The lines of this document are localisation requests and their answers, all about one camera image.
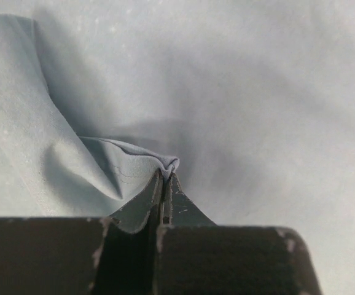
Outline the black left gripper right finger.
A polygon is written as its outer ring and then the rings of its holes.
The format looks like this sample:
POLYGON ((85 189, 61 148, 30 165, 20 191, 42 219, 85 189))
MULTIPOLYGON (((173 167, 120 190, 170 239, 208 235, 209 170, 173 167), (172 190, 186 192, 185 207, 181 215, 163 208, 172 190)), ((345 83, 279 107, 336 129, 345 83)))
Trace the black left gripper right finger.
POLYGON ((300 234, 278 226, 219 226, 172 174, 157 230, 155 294, 321 294, 300 234))

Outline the grey blue t shirt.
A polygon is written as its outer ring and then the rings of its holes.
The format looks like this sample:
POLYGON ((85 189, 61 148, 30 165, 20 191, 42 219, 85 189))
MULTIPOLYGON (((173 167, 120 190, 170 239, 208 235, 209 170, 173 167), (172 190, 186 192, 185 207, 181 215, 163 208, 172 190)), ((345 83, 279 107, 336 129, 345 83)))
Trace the grey blue t shirt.
POLYGON ((158 168, 355 294, 355 1, 0 1, 0 216, 109 215, 158 168))

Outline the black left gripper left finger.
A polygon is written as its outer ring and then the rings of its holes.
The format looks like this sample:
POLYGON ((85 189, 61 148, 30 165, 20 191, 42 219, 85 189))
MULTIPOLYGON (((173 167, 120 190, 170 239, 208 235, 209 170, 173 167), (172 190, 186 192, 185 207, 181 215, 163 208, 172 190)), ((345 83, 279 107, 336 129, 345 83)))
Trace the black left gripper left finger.
POLYGON ((0 217, 0 294, 146 294, 163 177, 107 217, 0 217))

